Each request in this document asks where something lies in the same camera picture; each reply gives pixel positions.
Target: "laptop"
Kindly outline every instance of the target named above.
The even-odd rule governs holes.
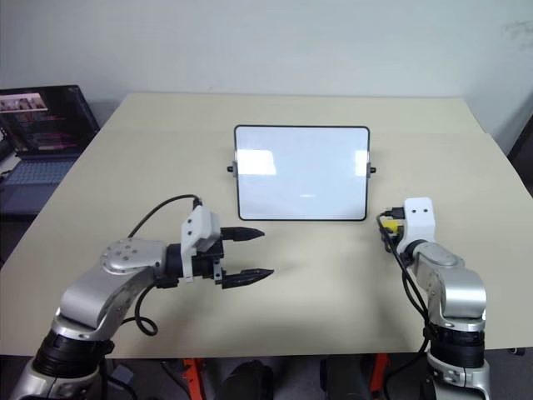
[[[0,186],[0,214],[35,216],[99,126],[69,85],[0,89],[0,130],[21,158]]]

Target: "beige tabletop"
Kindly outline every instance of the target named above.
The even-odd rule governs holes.
[[[366,125],[364,222],[243,222],[233,159],[237,124]],[[223,266],[273,268],[222,291],[211,280],[152,291],[114,341],[118,357],[219,357],[414,351],[422,322],[402,292],[374,217],[428,196],[440,244],[486,285],[488,348],[533,345],[533,201],[512,166],[457,98],[132,94],[65,177],[0,272],[0,353],[34,354],[63,291],[155,204],[196,193],[222,226],[266,236],[228,243]],[[138,237],[180,241],[191,204],[162,209]]]

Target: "laptop keyboard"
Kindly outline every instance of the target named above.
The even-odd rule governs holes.
[[[23,162],[6,180],[12,185],[60,183],[74,161]]]

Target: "black wire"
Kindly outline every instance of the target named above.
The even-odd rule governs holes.
[[[388,388],[388,384],[391,378],[397,375],[398,373],[406,370],[407,368],[412,367],[420,358],[424,357],[428,343],[429,343],[429,340],[425,338],[424,342],[422,343],[422,345],[416,352],[416,355],[411,360],[403,364],[401,367],[393,369],[392,371],[388,372],[385,375],[385,379],[383,380],[383,392],[385,393],[386,400],[391,400],[391,397],[389,396],[389,388]]]
[[[189,393],[189,389],[187,388],[185,383],[183,383],[177,377],[174,376],[174,374],[172,373],[172,371],[170,370],[170,368],[167,366],[167,364],[165,362],[161,362],[161,367],[163,368],[163,371],[165,371],[165,373],[168,375],[168,377],[172,381],[174,381],[174,383],[177,386],[179,386],[180,389],[187,395],[187,398],[189,398],[189,400],[191,400],[191,394]]]
[[[414,299],[413,299],[413,297],[411,295],[411,292],[409,290],[406,290],[406,295],[409,298],[409,301],[416,308],[416,310],[419,309],[418,305],[420,305],[420,308],[423,311],[421,315],[424,318],[424,324],[427,325],[427,324],[429,324],[429,312],[427,311],[426,304],[424,303],[424,299],[422,298],[422,295],[420,294],[420,291],[418,290],[418,287],[415,285],[411,275],[407,271],[407,267],[403,263],[403,260],[401,259],[400,254],[398,254],[398,251],[396,250],[396,248],[394,246],[394,243],[392,242],[391,237],[389,236],[389,233],[386,231],[385,227],[383,227],[383,224],[381,223],[381,217],[383,217],[384,215],[385,215],[385,213],[382,212],[381,214],[379,214],[376,217],[377,225],[380,228],[380,233],[383,236],[384,240],[386,241],[386,244],[391,249],[392,255],[394,256],[394,258],[398,262],[398,265],[401,268],[402,279],[405,277],[405,279],[407,280],[407,282],[411,286],[413,292],[415,293],[415,296],[418,299],[418,303],[419,304],[416,304],[416,302],[414,301]]]
[[[148,286],[146,289],[144,289],[142,291],[141,295],[137,299],[137,302],[135,303],[135,310],[134,310],[134,313],[133,313],[133,317],[126,318],[124,321],[122,321],[121,325],[123,325],[125,323],[129,323],[131,321],[135,321],[135,324],[137,325],[137,327],[145,335],[148,335],[148,336],[156,336],[157,335],[157,332],[159,331],[159,328],[157,327],[156,323],[153,322],[153,320],[151,320],[148,317],[141,317],[142,301],[144,300],[144,298],[146,297],[148,292],[150,292],[155,286],[156,286],[156,284],[153,283],[153,284],[151,284],[150,286]],[[144,326],[144,323],[148,324],[152,329],[147,329]]]
[[[409,286],[407,286],[407,277],[403,272],[401,273],[401,282],[403,283],[403,288],[406,291],[406,295],[409,298],[409,301],[411,302],[413,307],[416,308],[417,312],[420,315],[422,315],[422,318],[425,319],[426,315],[424,314],[424,310],[420,307],[420,305],[413,298],[413,295],[411,294],[411,290],[409,289]]]
[[[150,217],[155,214],[157,211],[159,211],[160,208],[163,208],[165,207],[168,203],[172,203],[172,202],[175,202],[176,200],[181,200],[183,198],[193,198],[195,203],[199,203],[199,204],[202,204],[202,200],[196,195],[196,194],[182,194],[180,196],[175,196],[175,197],[170,197],[168,198],[167,200],[165,200],[164,202],[158,204],[157,206],[155,206],[153,208],[153,210],[151,210],[134,228],[133,230],[130,232],[129,235],[127,235],[129,238],[133,238],[133,236],[137,233],[137,231],[141,228],[142,225],[144,225],[144,223],[150,219]]]
[[[161,208],[165,207],[168,203],[175,202],[176,200],[182,200],[183,198],[192,198],[193,199],[193,207],[195,207],[197,204],[202,204],[202,200],[196,195],[196,194],[182,194],[180,196],[174,196],[170,197],[164,202],[159,203],[156,205],[145,217],[133,228],[133,230],[130,232],[129,235],[127,235],[129,238],[133,238],[135,234],[138,232],[139,229],[141,229],[142,225],[150,219],[150,217],[155,214],[157,211],[159,211]],[[137,327],[141,330],[142,333],[148,336],[156,336],[157,332],[159,331],[159,328],[157,327],[156,323],[153,322],[148,317],[141,317],[141,305],[142,301],[144,300],[144,297],[150,292],[154,287],[155,283],[148,286],[144,291],[141,293],[139,298],[137,299],[137,302],[135,303],[135,312],[133,313],[133,317],[129,317],[124,319],[122,321],[121,325],[125,323],[129,323],[131,321],[135,321],[135,324]]]
[[[398,254],[398,251],[396,250],[394,243],[391,240],[391,237],[389,236],[389,233],[386,231],[385,227],[383,227],[383,224],[381,223],[381,217],[385,215],[384,212],[382,212],[380,215],[376,217],[377,225],[380,228],[380,233],[383,236],[386,245],[391,249],[392,254],[394,255],[394,258],[398,262],[398,265],[401,268],[401,282],[403,283],[403,288],[406,292],[407,298],[409,298],[409,301],[411,302],[412,306],[417,310],[417,312],[422,315],[422,318],[424,318],[424,326],[428,327],[430,323],[429,318],[429,312],[427,310],[427,306],[424,303],[424,299],[422,298],[422,295],[420,291],[418,290],[418,287],[413,282],[411,275],[407,271],[407,266],[404,264],[403,260],[400,257],[400,254]],[[409,289],[409,286],[411,286],[413,292],[415,293],[416,299],[418,302],[413,298],[411,290]],[[385,393],[386,400],[391,400],[391,397],[389,396],[389,390],[388,390],[388,383],[391,380],[392,377],[397,375],[398,373],[406,370],[407,368],[411,367],[418,361],[421,357],[425,355],[427,345],[429,343],[429,340],[427,338],[424,338],[424,342],[416,352],[415,356],[405,364],[401,365],[400,367],[393,369],[389,373],[385,375],[385,379],[383,380],[383,392]]]
[[[107,364],[106,364],[106,358],[102,358],[102,361],[100,362],[100,384],[101,384],[101,392],[100,392],[100,398],[102,400],[108,399],[109,394],[109,386],[107,385]]]
[[[130,397],[133,400],[138,400],[137,394],[135,393],[135,391],[132,389],[132,387],[130,385],[124,383],[123,381],[119,381],[118,379],[114,378],[111,375],[107,375],[107,379],[109,379],[109,382],[112,382],[112,383],[120,386],[122,389],[124,389],[126,392],[128,392],[128,394],[130,395]]]

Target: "orange metal frame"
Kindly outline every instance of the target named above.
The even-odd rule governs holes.
[[[385,370],[390,363],[391,360],[385,352],[376,354],[376,357],[374,358],[374,370],[372,371],[372,378],[370,381],[370,391],[375,399],[380,398],[381,390],[383,389]]]
[[[202,383],[202,367],[204,364],[203,358],[184,358],[183,366],[185,372],[183,377],[187,380],[191,400],[205,400],[206,394],[203,390]]]

